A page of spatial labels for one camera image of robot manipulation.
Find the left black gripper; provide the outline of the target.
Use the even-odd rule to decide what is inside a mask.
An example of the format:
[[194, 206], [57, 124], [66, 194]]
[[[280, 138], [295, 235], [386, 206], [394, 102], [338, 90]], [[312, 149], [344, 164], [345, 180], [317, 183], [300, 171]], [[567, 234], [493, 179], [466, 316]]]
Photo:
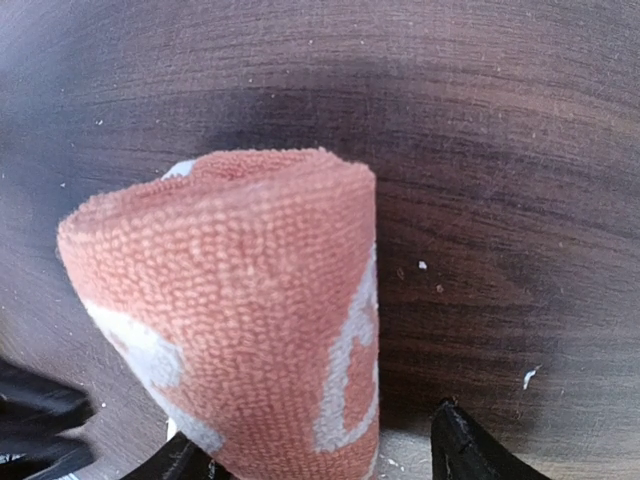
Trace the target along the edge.
[[60, 479], [96, 461], [91, 444], [67, 436], [95, 415], [89, 394], [1, 360], [3, 479]]

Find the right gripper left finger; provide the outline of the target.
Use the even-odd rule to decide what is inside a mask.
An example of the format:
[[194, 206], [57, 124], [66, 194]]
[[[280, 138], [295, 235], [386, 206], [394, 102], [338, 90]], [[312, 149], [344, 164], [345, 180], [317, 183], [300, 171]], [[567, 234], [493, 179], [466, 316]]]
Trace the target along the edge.
[[176, 433], [143, 464], [122, 477], [122, 480], [209, 480], [215, 478], [212, 458], [190, 441]]

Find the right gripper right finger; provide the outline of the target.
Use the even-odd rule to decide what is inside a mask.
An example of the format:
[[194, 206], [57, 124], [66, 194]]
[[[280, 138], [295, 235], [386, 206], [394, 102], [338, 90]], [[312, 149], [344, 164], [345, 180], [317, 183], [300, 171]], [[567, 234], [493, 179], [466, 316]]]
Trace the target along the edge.
[[508, 451], [453, 399], [438, 405], [430, 437], [435, 480], [549, 480]]

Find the beige bunny print towel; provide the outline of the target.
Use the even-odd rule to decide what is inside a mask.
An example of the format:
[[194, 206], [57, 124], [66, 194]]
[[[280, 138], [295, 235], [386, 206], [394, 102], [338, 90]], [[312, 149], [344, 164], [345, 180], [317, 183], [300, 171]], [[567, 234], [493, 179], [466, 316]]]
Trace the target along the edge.
[[371, 479], [376, 178], [324, 149], [213, 152], [58, 227], [81, 303], [239, 479]]

